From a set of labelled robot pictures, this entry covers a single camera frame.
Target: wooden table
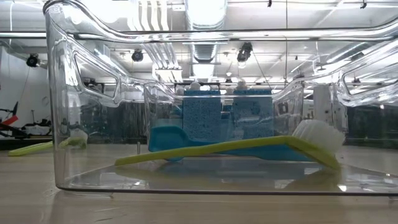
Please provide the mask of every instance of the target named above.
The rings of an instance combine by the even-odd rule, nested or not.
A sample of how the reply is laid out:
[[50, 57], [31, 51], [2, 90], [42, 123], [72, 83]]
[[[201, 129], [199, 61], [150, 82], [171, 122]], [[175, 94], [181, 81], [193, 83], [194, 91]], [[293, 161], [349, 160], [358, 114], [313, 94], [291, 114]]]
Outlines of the wooden table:
[[0, 224], [398, 223], [387, 197], [70, 194], [54, 186], [49, 152], [0, 152], [0, 179]]

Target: white wall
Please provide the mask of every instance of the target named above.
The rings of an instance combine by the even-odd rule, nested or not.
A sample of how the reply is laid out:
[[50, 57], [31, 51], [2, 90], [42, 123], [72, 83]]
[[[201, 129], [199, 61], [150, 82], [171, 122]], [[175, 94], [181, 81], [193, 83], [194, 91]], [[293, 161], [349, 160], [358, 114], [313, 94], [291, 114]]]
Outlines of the white wall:
[[[34, 110], [36, 122], [51, 118], [50, 103], [43, 104], [44, 101], [50, 101], [46, 69], [30, 68], [25, 60], [9, 55], [5, 48], [0, 48], [0, 86], [0, 108], [11, 110], [19, 102], [19, 119], [13, 126], [23, 127], [27, 123], [33, 123], [31, 110]], [[6, 112], [0, 111], [3, 120], [6, 116]]]

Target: security camera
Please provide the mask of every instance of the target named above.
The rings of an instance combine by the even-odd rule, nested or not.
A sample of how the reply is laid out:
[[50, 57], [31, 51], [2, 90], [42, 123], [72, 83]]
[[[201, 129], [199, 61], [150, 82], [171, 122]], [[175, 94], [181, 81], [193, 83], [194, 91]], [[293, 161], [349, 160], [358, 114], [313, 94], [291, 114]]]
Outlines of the security camera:
[[26, 65], [32, 68], [39, 66], [39, 56], [37, 54], [31, 54], [26, 60]]
[[131, 56], [133, 62], [141, 62], [144, 59], [144, 55], [142, 54], [142, 50], [135, 50]]
[[250, 42], [246, 42], [243, 44], [243, 46], [239, 49], [238, 57], [236, 60], [238, 62], [245, 62], [249, 59], [251, 56], [250, 52], [253, 51], [253, 46], [251, 45]]

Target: yellow-green brush handle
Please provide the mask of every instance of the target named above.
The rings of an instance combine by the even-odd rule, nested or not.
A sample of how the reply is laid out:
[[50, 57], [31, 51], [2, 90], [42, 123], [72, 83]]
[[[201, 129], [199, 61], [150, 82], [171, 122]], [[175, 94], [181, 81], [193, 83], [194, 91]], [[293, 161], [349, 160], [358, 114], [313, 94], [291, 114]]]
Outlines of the yellow-green brush handle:
[[301, 140], [293, 136], [276, 136], [269, 138], [246, 139], [239, 141], [222, 142], [217, 144], [210, 144], [207, 146], [184, 147], [180, 149], [170, 149], [161, 152], [152, 152], [148, 154], [140, 154], [136, 156], [129, 156], [116, 160], [116, 166], [134, 164], [138, 162], [152, 161], [156, 159], [170, 159], [173, 157], [185, 156], [199, 156], [204, 154], [211, 154], [216, 152], [223, 152], [233, 149], [245, 149], [258, 146], [273, 146], [285, 144], [293, 150], [306, 155], [314, 161], [330, 167], [332, 169], [339, 169], [340, 165], [336, 158], [330, 152], [320, 149], [313, 144]]
[[24, 156], [29, 153], [44, 151], [52, 148], [52, 142], [35, 144], [32, 146], [26, 146], [20, 149], [11, 150], [8, 152], [8, 156]]

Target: clear plastic bin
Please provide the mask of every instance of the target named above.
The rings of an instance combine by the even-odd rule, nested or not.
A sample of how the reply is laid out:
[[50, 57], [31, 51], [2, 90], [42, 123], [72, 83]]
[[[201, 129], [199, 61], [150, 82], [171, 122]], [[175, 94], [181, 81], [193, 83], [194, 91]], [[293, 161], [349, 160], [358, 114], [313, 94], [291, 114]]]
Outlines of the clear plastic bin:
[[[371, 159], [380, 147], [397, 146], [397, 136], [391, 133], [396, 132], [396, 124], [387, 122], [394, 119], [398, 94], [397, 75], [391, 73], [398, 51], [398, 40], [392, 35], [397, 21], [361, 29], [309, 30], [299, 26], [294, 30], [119, 32], [79, 1], [50, 1], [44, 13], [57, 187], [178, 194], [398, 193], [398, 172], [394, 175], [394, 168], [380, 168]], [[203, 85], [206, 90], [185, 90], [177, 95], [177, 84], [137, 78], [112, 57], [115, 48], [148, 53], [157, 44], [164, 46], [164, 51], [157, 52], [163, 57], [170, 46], [189, 51], [199, 42], [205, 46], [215, 42], [228, 47], [245, 42], [264, 48], [286, 46], [286, 55], [278, 56], [275, 63], [275, 68], [285, 73], [285, 82], [269, 82], [261, 70], [264, 80], [250, 90], [226, 95], [219, 89], [221, 84], [214, 82]], [[292, 72], [297, 56], [291, 48], [301, 42], [312, 44], [316, 51], [322, 45], [338, 48], [363, 43], [368, 48], [348, 62], [335, 64], [334, 58], [329, 58], [331, 62], [320, 65], [317, 75], [301, 77]], [[154, 58], [152, 62], [154, 70], [162, 66]], [[358, 74], [364, 75], [361, 82]], [[391, 76], [388, 81], [366, 82], [369, 76], [387, 75]], [[307, 93], [309, 88], [314, 89], [312, 94]], [[369, 111], [368, 107], [374, 113], [362, 112]], [[393, 112], [385, 115], [388, 108]], [[372, 127], [366, 124], [372, 117], [380, 118], [380, 113], [384, 114], [383, 125], [369, 135]], [[266, 159], [250, 155], [250, 149], [238, 149], [114, 166], [122, 157], [189, 146], [162, 142], [155, 129], [170, 134], [167, 128], [177, 128], [189, 140], [207, 145], [291, 135], [301, 120], [314, 116], [346, 134], [345, 145], [335, 154], [341, 166], [338, 172], [284, 148], [274, 148]]]

